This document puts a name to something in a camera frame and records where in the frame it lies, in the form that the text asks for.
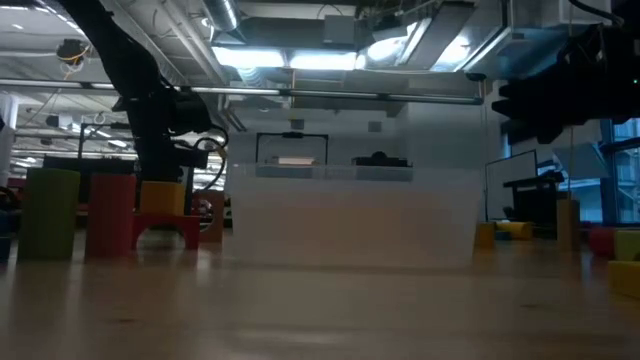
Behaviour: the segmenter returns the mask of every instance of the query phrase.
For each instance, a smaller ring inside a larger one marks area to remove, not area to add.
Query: red block
[[[613,259],[615,257],[616,229],[596,227],[589,231],[589,248],[600,257]]]
[[[135,176],[96,174],[91,177],[86,258],[129,254],[135,201]]]
[[[142,234],[147,228],[155,225],[174,225],[182,231],[187,250],[198,249],[200,217],[164,214],[135,214],[133,220],[133,241],[131,242],[131,248],[135,250],[140,234]]]

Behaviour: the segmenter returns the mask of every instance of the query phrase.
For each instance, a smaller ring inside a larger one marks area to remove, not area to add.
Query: ceiling light
[[[444,50],[437,63],[457,63],[469,55],[469,39],[464,36],[456,37]]]
[[[402,50],[402,46],[406,40],[406,36],[380,40],[369,46],[367,55],[369,55],[373,61],[384,60]]]
[[[358,57],[356,58],[356,66],[355,68],[357,70],[362,70],[367,66],[367,57],[360,54],[358,55]]]
[[[4,10],[29,10],[28,7],[24,7],[24,6],[0,6],[0,9],[4,9]]]
[[[354,52],[336,54],[297,51],[289,66],[306,70],[353,70],[355,64]]]
[[[411,36],[411,34],[413,34],[413,30],[416,29],[416,26],[418,26],[418,22],[414,22],[412,24],[407,25],[407,36]]]
[[[222,47],[213,47],[212,49],[222,65],[236,68],[284,66],[284,58],[280,50],[227,49]]]
[[[109,144],[111,145],[115,145],[118,147],[127,147],[127,143],[124,141],[120,141],[120,140],[109,140]]]

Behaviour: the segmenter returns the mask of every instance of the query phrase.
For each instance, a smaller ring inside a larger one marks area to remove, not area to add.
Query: white panel
[[[511,188],[504,183],[537,176],[534,152],[512,156],[487,166],[487,211],[489,219],[504,219],[504,207],[513,207]]]
[[[358,167],[306,167],[313,176],[304,179],[257,177],[259,169],[230,167],[234,239],[225,257],[400,268],[471,260],[478,171],[402,169],[410,180],[359,181],[344,176]]]

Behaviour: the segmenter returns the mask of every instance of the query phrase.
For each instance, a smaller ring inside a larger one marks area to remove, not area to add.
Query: metal frame
[[[7,88],[39,88],[39,89],[65,89],[65,90],[94,90],[114,91],[110,83],[92,83],[79,81],[53,81],[53,80],[25,80],[25,79],[0,79],[0,86]],[[252,89],[234,87],[192,87],[196,93],[203,94],[227,94],[245,96],[294,96],[294,97],[320,97],[332,99],[354,99],[374,101],[415,102],[431,104],[470,105],[484,104],[481,97],[453,96],[453,95],[427,95],[427,94],[390,94],[357,91],[326,91],[326,90],[299,90],[299,89]]]
[[[258,158],[260,155],[260,138],[263,136],[280,136],[283,138],[286,138],[286,135],[288,133],[257,133],[256,134],[256,159],[255,162],[256,164],[258,163]],[[296,133],[297,135],[299,135],[299,139],[304,139],[306,137],[316,137],[316,138],[322,138],[324,139],[324,164],[325,165],[329,165],[329,135],[327,134],[303,134],[303,133]]]

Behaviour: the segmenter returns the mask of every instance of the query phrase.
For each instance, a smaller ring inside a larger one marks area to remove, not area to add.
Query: white box
[[[471,261],[479,171],[234,164],[227,186],[227,259],[376,268]]]

